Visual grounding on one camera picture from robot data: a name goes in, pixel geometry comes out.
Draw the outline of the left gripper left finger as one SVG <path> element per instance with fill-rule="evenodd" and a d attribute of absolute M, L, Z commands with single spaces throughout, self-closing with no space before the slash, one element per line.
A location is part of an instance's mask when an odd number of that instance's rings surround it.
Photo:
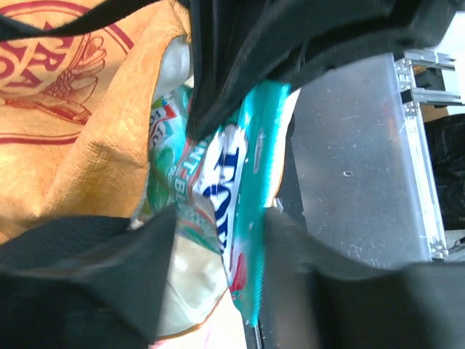
<path fill-rule="evenodd" d="M 3 348 L 147 348 L 158 336 L 177 211 L 132 230 L 66 217 L 1 245 Z"/>

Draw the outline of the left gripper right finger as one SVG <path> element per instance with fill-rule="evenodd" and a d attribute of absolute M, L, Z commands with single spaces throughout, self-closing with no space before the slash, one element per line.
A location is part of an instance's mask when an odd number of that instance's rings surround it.
<path fill-rule="evenodd" d="M 366 265 L 264 216 L 266 348 L 462 348 L 464 264 Z"/>

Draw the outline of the colourful snack packet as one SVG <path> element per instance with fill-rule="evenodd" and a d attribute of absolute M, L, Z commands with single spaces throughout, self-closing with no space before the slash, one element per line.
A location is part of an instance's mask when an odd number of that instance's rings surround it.
<path fill-rule="evenodd" d="M 276 81 L 257 84 L 239 109 L 200 142 L 185 134 L 189 86 L 154 99 L 147 189 L 133 220 L 147 222 L 165 206 L 177 208 L 161 335 L 201 323 L 224 293 L 231 294 L 245 321 L 257 324 L 264 213 L 283 175 L 290 90 Z"/>

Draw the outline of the orange tote bag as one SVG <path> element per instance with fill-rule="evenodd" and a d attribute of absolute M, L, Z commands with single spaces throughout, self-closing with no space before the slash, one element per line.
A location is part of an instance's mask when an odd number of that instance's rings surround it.
<path fill-rule="evenodd" d="M 439 44 L 463 8 L 3 1 L 1 245 L 66 217 L 126 218 L 132 230 L 147 223 L 133 217 L 147 189 L 150 109 L 177 87 L 192 90 L 185 134 L 200 142 L 257 84 L 289 85 L 286 110 L 292 92 L 335 68 Z"/>

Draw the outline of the pink plastic grocery bag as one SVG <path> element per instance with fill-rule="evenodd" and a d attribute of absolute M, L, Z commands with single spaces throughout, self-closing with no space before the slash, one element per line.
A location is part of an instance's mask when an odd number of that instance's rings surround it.
<path fill-rule="evenodd" d="M 194 332 L 157 341 L 157 349 L 240 349 L 247 348 L 242 324 L 235 320 L 222 325 L 220 318 L 210 318 Z"/>

